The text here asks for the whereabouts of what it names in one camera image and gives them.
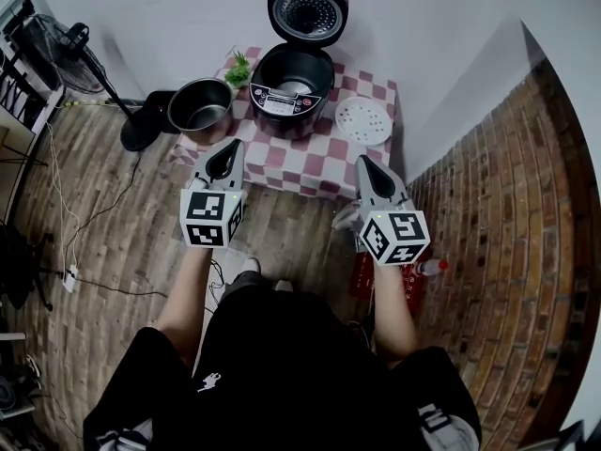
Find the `black shirt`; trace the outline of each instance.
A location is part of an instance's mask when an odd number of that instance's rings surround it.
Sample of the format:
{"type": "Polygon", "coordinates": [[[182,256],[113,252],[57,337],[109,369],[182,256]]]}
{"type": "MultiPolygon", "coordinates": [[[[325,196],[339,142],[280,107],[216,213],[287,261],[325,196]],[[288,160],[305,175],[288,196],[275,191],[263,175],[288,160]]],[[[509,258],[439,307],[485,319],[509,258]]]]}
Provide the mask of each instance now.
{"type": "Polygon", "coordinates": [[[444,350],[418,351],[389,371],[317,296],[244,288],[212,317],[193,377],[161,332],[141,330],[85,419],[85,446],[140,442],[124,430],[151,419],[148,449],[362,440],[430,449],[418,414],[429,404],[460,416],[480,440],[444,350]]]}

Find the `fan base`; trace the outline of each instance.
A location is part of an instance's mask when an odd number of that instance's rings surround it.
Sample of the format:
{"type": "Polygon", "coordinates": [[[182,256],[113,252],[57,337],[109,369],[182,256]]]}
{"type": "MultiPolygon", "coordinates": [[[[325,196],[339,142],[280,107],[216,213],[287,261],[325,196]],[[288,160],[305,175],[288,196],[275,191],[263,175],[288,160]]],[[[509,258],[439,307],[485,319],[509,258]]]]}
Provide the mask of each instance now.
{"type": "Polygon", "coordinates": [[[161,130],[161,124],[156,118],[150,118],[142,111],[138,111],[123,124],[121,145],[131,152],[139,152],[157,140],[161,130]]]}

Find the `brick wall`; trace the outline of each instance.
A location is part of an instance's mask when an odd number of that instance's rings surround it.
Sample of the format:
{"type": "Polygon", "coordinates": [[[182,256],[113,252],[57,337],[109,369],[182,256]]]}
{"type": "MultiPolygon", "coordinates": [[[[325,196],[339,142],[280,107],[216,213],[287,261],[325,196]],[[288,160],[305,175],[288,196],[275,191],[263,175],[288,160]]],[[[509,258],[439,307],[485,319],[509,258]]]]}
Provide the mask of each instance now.
{"type": "Polygon", "coordinates": [[[586,142],[550,64],[409,188],[435,257],[450,262],[417,318],[425,345],[459,369],[486,449],[552,434],[593,343],[601,219],[586,142]]]}

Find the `rice cooker control panel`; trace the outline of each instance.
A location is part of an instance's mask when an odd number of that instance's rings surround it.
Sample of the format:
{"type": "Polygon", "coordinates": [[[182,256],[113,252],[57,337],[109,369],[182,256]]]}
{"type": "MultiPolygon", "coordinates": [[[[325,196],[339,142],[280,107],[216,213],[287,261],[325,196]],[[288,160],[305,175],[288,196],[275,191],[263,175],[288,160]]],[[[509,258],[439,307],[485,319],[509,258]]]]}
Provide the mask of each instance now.
{"type": "Polygon", "coordinates": [[[287,93],[268,86],[251,84],[249,87],[251,98],[268,114],[275,116],[297,116],[309,112],[321,101],[321,97],[315,95],[296,94],[291,96],[287,93]]]}

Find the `rice cooker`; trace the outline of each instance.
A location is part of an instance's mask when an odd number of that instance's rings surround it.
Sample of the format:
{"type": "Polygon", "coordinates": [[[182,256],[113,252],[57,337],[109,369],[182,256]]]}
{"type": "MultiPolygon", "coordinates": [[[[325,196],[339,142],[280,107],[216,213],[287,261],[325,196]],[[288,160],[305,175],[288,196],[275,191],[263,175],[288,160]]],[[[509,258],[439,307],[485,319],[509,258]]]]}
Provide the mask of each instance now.
{"type": "Polygon", "coordinates": [[[323,50],[342,35],[348,0],[268,0],[271,26],[286,43],[258,63],[249,85],[256,126],[299,139],[313,132],[334,85],[323,50]]]}

